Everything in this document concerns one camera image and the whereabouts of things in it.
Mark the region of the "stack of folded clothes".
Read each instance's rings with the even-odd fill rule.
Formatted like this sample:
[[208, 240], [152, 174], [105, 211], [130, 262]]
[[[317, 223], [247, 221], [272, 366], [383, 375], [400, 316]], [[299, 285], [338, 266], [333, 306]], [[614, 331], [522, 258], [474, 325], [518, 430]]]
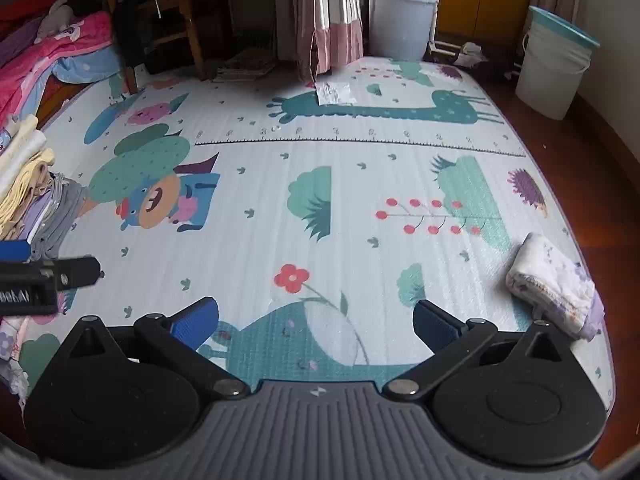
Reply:
[[87, 190], [52, 170], [55, 154], [38, 119], [8, 116], [1, 127], [1, 260], [54, 259]]

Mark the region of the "folded white purple floral cloth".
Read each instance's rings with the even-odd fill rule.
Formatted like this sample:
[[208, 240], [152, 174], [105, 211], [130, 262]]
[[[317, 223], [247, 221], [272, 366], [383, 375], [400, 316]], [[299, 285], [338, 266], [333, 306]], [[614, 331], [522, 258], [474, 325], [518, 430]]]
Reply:
[[541, 234], [525, 237], [506, 274], [506, 288], [573, 339], [592, 341], [603, 327], [596, 284]]

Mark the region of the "cartoon animal play mat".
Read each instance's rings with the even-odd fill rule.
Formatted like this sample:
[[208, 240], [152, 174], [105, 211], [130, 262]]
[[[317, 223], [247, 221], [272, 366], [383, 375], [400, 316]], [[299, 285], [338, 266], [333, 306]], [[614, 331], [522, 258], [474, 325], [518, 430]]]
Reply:
[[58, 253], [102, 272], [28, 323], [20, 398], [86, 314], [130, 325], [210, 297], [198, 351], [244, 382], [382, 384], [430, 354], [412, 328], [422, 299], [526, 330], [506, 274], [527, 235], [587, 278], [548, 182], [471, 76], [364, 58], [333, 79], [347, 103], [287, 73], [156, 76], [134, 96], [110, 79], [46, 125], [55, 172], [86, 191]]

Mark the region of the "pink cartoon blanket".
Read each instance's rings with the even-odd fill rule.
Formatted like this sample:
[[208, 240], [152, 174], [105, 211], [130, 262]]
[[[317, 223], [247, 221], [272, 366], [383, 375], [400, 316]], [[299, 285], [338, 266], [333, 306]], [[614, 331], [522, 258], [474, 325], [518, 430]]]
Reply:
[[101, 11], [28, 47], [1, 69], [1, 125], [18, 115], [40, 76], [60, 58], [84, 55], [113, 43], [110, 14]]

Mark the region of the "crumpled white paper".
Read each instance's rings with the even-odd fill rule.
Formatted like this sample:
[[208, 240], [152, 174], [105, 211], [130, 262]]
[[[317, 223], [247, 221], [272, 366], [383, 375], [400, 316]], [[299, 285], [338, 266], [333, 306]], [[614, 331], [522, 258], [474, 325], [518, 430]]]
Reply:
[[348, 82], [320, 80], [314, 88], [320, 106], [352, 106], [357, 103]]

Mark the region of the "white rag on floor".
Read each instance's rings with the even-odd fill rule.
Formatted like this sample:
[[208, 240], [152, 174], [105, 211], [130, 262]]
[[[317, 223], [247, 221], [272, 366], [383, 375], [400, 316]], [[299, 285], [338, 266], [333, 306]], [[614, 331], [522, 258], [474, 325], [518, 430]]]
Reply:
[[468, 41], [461, 47], [454, 65], [462, 68], [474, 68], [487, 61], [488, 58], [484, 55], [482, 47]]

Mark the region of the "wooden chair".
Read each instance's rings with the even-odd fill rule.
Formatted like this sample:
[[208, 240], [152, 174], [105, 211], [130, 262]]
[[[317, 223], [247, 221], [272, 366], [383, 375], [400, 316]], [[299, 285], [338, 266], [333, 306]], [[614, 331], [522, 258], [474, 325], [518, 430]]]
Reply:
[[170, 42], [186, 40], [198, 78], [206, 77], [205, 58], [198, 38], [193, 0], [105, 0], [122, 59], [124, 81], [138, 92], [136, 67], [145, 55]]

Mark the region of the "white bucket teal rim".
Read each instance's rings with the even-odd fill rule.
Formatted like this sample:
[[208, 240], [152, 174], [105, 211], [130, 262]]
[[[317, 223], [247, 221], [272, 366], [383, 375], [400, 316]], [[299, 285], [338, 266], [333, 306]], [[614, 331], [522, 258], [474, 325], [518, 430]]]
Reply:
[[563, 120], [600, 42], [571, 22], [530, 6], [516, 96], [537, 113]]

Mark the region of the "striped pink curtain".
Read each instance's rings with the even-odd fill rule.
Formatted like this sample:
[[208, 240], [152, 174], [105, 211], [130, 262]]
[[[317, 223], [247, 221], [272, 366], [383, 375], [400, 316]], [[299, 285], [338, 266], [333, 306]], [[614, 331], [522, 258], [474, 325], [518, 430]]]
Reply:
[[278, 58], [311, 82], [363, 57], [362, 0], [276, 0]]

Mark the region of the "white bucket with green plant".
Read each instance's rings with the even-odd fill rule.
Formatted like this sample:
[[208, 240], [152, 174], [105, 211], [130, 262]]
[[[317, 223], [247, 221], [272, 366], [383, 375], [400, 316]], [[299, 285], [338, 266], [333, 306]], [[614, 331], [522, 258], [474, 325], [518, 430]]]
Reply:
[[369, 50], [375, 56], [419, 62], [435, 37], [439, 0], [368, 0]]

